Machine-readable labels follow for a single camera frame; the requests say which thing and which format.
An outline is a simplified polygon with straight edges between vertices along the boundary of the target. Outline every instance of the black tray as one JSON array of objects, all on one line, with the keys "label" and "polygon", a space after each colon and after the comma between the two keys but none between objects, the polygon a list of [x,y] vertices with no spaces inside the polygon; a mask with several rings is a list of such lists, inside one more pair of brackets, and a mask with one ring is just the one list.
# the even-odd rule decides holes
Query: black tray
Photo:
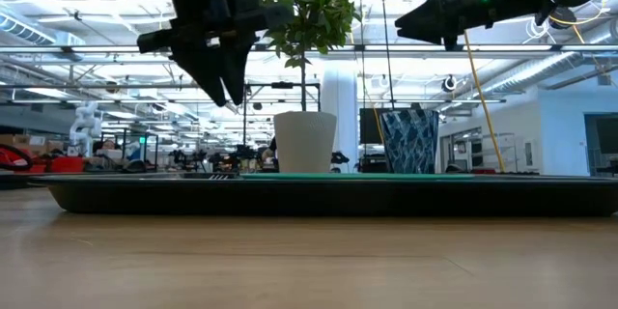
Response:
[{"label": "black tray", "polygon": [[611,216],[613,179],[133,174],[41,177],[71,212],[329,216]]}]

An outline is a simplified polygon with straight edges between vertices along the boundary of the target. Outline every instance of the cable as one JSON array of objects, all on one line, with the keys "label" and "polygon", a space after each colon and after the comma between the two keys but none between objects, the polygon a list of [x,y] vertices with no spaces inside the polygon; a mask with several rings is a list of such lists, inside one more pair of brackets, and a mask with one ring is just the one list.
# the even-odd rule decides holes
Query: cable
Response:
[{"label": "cable", "polygon": [[393,75],[390,70],[390,49],[388,46],[388,26],[386,24],[386,0],[382,0],[382,14],[384,15],[384,38],[386,40],[386,61],[388,62],[388,85],[390,88],[390,105],[395,111],[395,96],[393,95]]},{"label": "cable", "polygon": [[[364,31],[364,25],[363,25],[363,0],[359,0],[360,1],[360,12],[361,12],[361,17],[360,17],[360,41],[361,43],[365,42],[365,31]],[[354,45],[354,34],[352,34],[350,36],[350,40],[351,40],[351,44]],[[369,99],[369,102],[372,103],[372,108],[374,109],[374,116],[376,116],[376,125],[378,126],[378,134],[379,134],[379,140],[381,141],[381,144],[384,145],[384,135],[382,134],[382,129],[381,126],[379,125],[379,116],[378,116],[378,110],[376,110],[376,105],[371,101],[371,97],[369,96],[369,92],[367,91],[367,85],[365,83],[365,50],[361,50],[360,51],[360,57],[362,60],[362,66],[361,66],[361,74],[362,74],[362,79],[363,79],[363,109],[365,109],[365,97],[367,97]],[[358,56],[356,55],[356,50],[354,51],[354,59],[356,60],[356,62],[358,62]],[[365,134],[367,134],[367,123],[365,122],[364,124],[365,126]],[[367,155],[367,143],[365,143],[365,155]]]},{"label": "cable", "polygon": [[586,20],[582,20],[580,22],[570,22],[570,21],[566,21],[566,20],[561,20],[561,19],[556,19],[554,17],[552,17],[551,15],[549,16],[549,18],[551,18],[551,20],[553,20],[556,23],[560,23],[560,24],[565,24],[565,25],[581,25],[581,24],[586,24],[586,23],[590,23],[591,21],[595,20],[595,19],[599,19],[599,17],[601,16],[601,14],[603,14],[603,9],[605,7],[605,1],[603,0],[601,2],[601,8],[599,9],[599,12],[597,13],[597,15],[593,16],[592,18],[588,18]]},{"label": "cable", "polygon": [[498,141],[495,138],[495,133],[493,132],[492,116],[490,115],[490,110],[487,108],[487,104],[485,103],[485,97],[483,97],[483,90],[481,89],[481,83],[479,82],[479,76],[476,73],[476,68],[474,68],[474,59],[472,58],[472,49],[470,48],[470,39],[467,36],[467,30],[463,31],[463,36],[465,37],[465,46],[467,47],[467,57],[470,60],[470,66],[472,67],[472,75],[474,76],[474,83],[476,84],[476,90],[479,93],[481,104],[483,104],[483,110],[485,111],[485,118],[487,119],[487,126],[490,129],[490,135],[492,136],[493,149],[495,150],[495,155],[497,155],[498,157],[498,163],[500,164],[500,171],[502,173],[506,173],[506,168],[504,167],[504,161],[502,160],[502,154],[500,153],[500,149],[498,148]]}]

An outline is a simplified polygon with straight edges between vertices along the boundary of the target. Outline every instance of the ceiling light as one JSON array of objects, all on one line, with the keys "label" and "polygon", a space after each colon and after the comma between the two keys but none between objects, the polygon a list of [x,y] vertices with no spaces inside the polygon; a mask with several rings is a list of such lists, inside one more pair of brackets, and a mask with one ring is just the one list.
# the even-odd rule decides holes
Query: ceiling light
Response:
[{"label": "ceiling light", "polygon": [[564,51],[616,51],[618,44],[572,44],[562,46]]},{"label": "ceiling light", "polygon": [[135,114],[128,113],[128,112],[122,112],[122,111],[107,111],[106,113],[110,116],[127,119],[127,120],[133,120],[133,119],[139,118],[139,116]]},{"label": "ceiling light", "polygon": [[[365,49],[368,51],[386,50],[385,44],[368,44]],[[388,45],[390,51],[443,51],[444,47],[437,44],[395,44]]]},{"label": "ceiling light", "polygon": [[4,54],[20,54],[20,53],[63,53],[62,47],[58,46],[26,46],[26,47],[16,47],[16,46],[8,46],[0,48],[0,53]]},{"label": "ceiling light", "polygon": [[7,100],[7,102],[25,103],[25,104],[33,104],[33,103],[41,103],[41,104],[62,103],[61,100]]},{"label": "ceiling light", "polygon": [[162,126],[154,126],[154,127],[160,130],[174,130],[173,126],[162,125]]},{"label": "ceiling light", "polygon": [[[76,46],[72,48],[75,53],[107,53],[109,49],[110,47],[106,46]],[[112,49],[117,53],[139,53],[137,46],[114,46]]]},{"label": "ceiling light", "polygon": [[68,102],[68,103],[82,103],[82,102],[86,102],[86,101],[96,101],[98,104],[114,103],[114,102],[116,102],[114,100],[66,100],[65,102]]},{"label": "ceiling light", "polygon": [[28,88],[26,89],[27,92],[31,92],[31,93],[36,93],[36,94],[40,94],[42,96],[46,96],[46,97],[52,97],[52,98],[70,98],[72,97],[72,95],[62,92],[62,91],[58,91],[55,89],[46,89],[46,88]]},{"label": "ceiling light", "polygon": [[550,50],[549,44],[483,44],[471,45],[473,51],[495,52],[495,51],[544,51]]},{"label": "ceiling light", "polygon": [[128,125],[102,125],[102,128],[128,129]]}]

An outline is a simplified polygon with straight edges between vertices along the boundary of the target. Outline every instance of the wall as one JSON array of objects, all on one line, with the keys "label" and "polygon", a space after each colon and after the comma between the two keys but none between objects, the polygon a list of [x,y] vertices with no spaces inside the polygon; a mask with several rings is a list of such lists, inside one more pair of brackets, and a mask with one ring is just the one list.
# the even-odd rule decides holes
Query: wall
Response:
[{"label": "wall", "polygon": [[544,173],[589,176],[585,114],[618,112],[618,88],[596,79],[557,91],[542,91]]},{"label": "wall", "polygon": [[[545,84],[551,85],[591,69],[582,67],[567,71]],[[618,72],[612,77],[618,81]],[[544,90],[543,86],[533,87],[524,95],[508,96],[507,100],[505,104],[489,105],[495,132],[514,132],[522,139],[536,140],[533,159],[543,175],[589,176],[584,115],[618,112],[618,86],[599,86],[597,79],[592,78],[555,91]],[[477,107],[471,118],[458,118],[456,122],[449,118],[448,121],[440,127],[440,137],[477,126],[482,127],[484,134],[489,134],[482,107]],[[523,155],[518,156],[522,163]]]},{"label": "wall", "polygon": [[[523,95],[509,96],[507,102],[503,104],[488,104],[490,114],[492,116],[493,131],[496,133],[515,133],[518,165],[520,171],[530,171],[537,169],[542,171],[543,158],[540,151],[533,149],[533,160],[535,166],[527,168],[525,166],[525,155],[523,141],[532,140],[539,149],[541,139],[541,117],[539,112],[538,93],[536,88],[530,89]],[[484,135],[489,135],[489,127],[483,112],[483,107],[478,106],[473,110],[472,117],[458,117],[454,121],[452,117],[447,118],[447,123],[441,125],[438,132],[438,138],[451,135],[461,131],[480,127]],[[491,140],[484,141],[484,150],[491,149]],[[438,146],[437,158],[440,158],[440,149]],[[515,162],[507,165],[507,171],[515,171]]]},{"label": "wall", "polygon": [[74,120],[75,110],[60,109],[57,105],[44,105],[42,112],[32,111],[30,106],[0,107],[0,126],[69,134]]}]

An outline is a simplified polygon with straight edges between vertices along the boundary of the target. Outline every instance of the wooden table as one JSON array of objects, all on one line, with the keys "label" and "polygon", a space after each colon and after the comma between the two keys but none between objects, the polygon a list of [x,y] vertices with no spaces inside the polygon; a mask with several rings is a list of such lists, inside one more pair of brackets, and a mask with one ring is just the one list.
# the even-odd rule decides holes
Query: wooden table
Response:
[{"label": "wooden table", "polygon": [[72,215],[0,192],[0,308],[612,308],[616,220]]}]

